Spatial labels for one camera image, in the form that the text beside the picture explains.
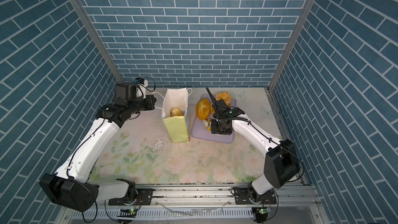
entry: paper bag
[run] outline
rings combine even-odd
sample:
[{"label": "paper bag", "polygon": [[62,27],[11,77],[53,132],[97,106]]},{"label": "paper bag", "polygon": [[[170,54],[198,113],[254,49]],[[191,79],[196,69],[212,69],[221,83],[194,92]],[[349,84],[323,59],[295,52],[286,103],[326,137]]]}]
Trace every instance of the paper bag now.
[{"label": "paper bag", "polygon": [[[189,142],[188,123],[188,93],[187,88],[167,89],[163,97],[162,121],[173,143]],[[170,117],[172,108],[180,108],[184,116]]]}]

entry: metal corner post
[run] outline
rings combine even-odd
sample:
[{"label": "metal corner post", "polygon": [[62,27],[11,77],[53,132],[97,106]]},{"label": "metal corner post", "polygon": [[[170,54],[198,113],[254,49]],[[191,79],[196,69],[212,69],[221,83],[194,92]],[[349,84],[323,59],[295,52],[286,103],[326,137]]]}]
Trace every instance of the metal corner post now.
[{"label": "metal corner post", "polygon": [[86,28],[88,34],[90,35],[94,44],[96,45],[99,52],[101,53],[102,58],[105,60],[109,69],[111,70],[112,74],[114,75],[114,77],[116,78],[117,81],[121,81],[122,77],[121,77],[120,73],[117,71],[117,67],[115,66],[114,62],[112,61],[112,58],[109,55],[105,45],[103,44],[100,36],[98,35],[97,31],[94,28],[94,25],[92,24],[86,11],[84,10],[82,3],[80,2],[80,0],[69,0],[69,2],[72,5],[73,9],[75,10],[79,19],[82,21],[84,27]]},{"label": "metal corner post", "polygon": [[297,41],[297,38],[299,37],[299,34],[301,32],[302,27],[304,26],[304,23],[310,14],[311,8],[314,5],[315,0],[306,0],[302,10],[301,14],[297,20],[297,23],[292,31],[292,34],[290,36],[289,42],[287,43],[285,50],[283,51],[283,54],[281,56],[281,59],[278,63],[278,66],[276,67],[276,71],[271,79],[271,82],[269,83],[268,86],[268,91],[272,92],[273,88],[276,85],[276,82],[279,79],[279,76],[282,73],[283,67],[285,66],[287,59],[289,58],[290,53],[293,50],[293,47]]}]

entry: tabletop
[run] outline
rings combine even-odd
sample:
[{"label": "tabletop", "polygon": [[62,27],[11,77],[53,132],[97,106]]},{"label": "tabletop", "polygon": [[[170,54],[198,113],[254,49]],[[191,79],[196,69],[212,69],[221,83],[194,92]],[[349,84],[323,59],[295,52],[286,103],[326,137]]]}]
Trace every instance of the tabletop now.
[{"label": "tabletop", "polygon": [[[166,88],[156,92],[165,95]],[[210,88],[213,95],[227,91],[252,122],[281,138],[264,88]],[[193,88],[188,97],[191,134],[195,107],[205,88]],[[156,106],[163,99],[155,94]],[[172,143],[161,119],[161,110],[143,111],[127,120],[103,149],[90,174],[90,183],[123,178],[137,184],[250,182],[264,168],[265,158],[240,133],[230,144],[189,136],[187,143]]]}]

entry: brick wallpaper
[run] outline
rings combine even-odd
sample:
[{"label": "brick wallpaper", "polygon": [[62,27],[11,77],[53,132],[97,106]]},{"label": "brick wallpaper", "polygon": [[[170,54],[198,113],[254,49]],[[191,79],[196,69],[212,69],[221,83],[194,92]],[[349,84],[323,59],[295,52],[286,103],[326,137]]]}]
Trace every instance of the brick wallpaper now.
[{"label": "brick wallpaper", "polygon": [[81,0],[126,79],[269,84],[305,0]]},{"label": "brick wallpaper", "polygon": [[38,179],[70,155],[115,79],[67,0],[0,0],[0,223],[53,223]]},{"label": "brick wallpaper", "polygon": [[275,88],[331,223],[398,223],[398,0],[316,0]]}]

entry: black mounting plate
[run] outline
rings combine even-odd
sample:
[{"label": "black mounting plate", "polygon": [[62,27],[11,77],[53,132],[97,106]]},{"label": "black mounting plate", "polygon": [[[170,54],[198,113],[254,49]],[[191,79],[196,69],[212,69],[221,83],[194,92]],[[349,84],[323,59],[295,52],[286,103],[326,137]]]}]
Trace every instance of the black mounting plate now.
[{"label": "black mounting plate", "polygon": [[[150,205],[150,202],[152,200],[152,193],[153,193],[153,189],[136,189],[138,192],[138,195],[141,196],[141,205]],[[122,198],[114,198],[114,199],[110,199],[109,206],[127,206],[124,204],[124,201],[122,200]]]},{"label": "black mounting plate", "polygon": [[[247,188],[234,187],[232,191],[235,196],[236,205],[256,204],[250,200]],[[264,197],[266,198],[264,201],[264,206],[266,206],[267,204],[276,204],[275,193],[273,191],[267,191]]]}]

